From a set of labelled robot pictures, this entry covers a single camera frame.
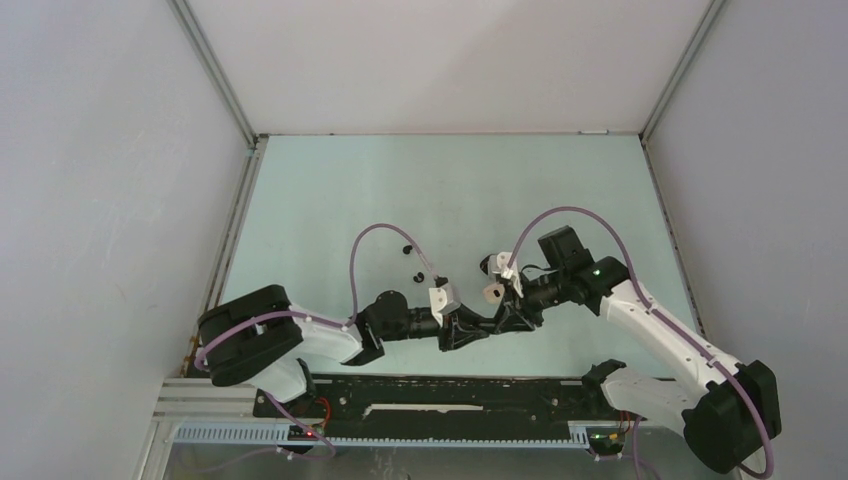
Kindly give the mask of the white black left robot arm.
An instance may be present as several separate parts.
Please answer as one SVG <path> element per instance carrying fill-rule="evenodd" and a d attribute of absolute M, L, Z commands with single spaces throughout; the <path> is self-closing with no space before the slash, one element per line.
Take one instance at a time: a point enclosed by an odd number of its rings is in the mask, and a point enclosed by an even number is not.
<path fill-rule="evenodd" d="M 305 361 L 319 356 L 344 366 L 362 366 L 385 354 L 387 342 L 435 337 L 443 351 L 503 330 L 505 310 L 482 316 L 459 306 L 448 313 L 413 308 L 406 297 L 385 291 L 356 313 L 350 325 L 293 305 L 281 285 L 272 284 L 205 312 L 198 320 L 201 342 L 194 359 L 213 385 L 250 384 L 271 394 L 292 416 L 316 403 Z"/>

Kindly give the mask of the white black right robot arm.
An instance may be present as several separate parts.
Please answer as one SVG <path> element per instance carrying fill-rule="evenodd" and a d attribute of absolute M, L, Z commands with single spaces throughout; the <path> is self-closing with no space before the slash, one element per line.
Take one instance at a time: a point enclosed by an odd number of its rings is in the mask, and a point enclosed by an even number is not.
<path fill-rule="evenodd" d="M 503 291 L 502 306 L 527 320 L 562 303 L 588 308 L 618 326 L 672 373 L 643 376 L 608 360 L 583 377 L 585 411 L 646 417 L 680 435 L 709 469 L 743 468 L 782 431 L 777 378 L 762 361 L 748 364 L 722 351 L 662 307 L 614 257 L 595 260 L 576 232 L 562 227 L 539 238 L 549 270 L 527 278 L 511 252 L 489 256 L 482 269 Z"/>

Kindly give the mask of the pink charging case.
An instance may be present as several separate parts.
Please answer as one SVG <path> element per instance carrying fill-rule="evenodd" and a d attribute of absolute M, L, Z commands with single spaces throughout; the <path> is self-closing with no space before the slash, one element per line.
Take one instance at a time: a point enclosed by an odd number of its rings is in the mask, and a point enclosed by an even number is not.
<path fill-rule="evenodd" d="M 487 285 L 483 289 L 482 294 L 487 303 L 497 305 L 504 298 L 505 287 L 502 284 L 495 282 Z"/>

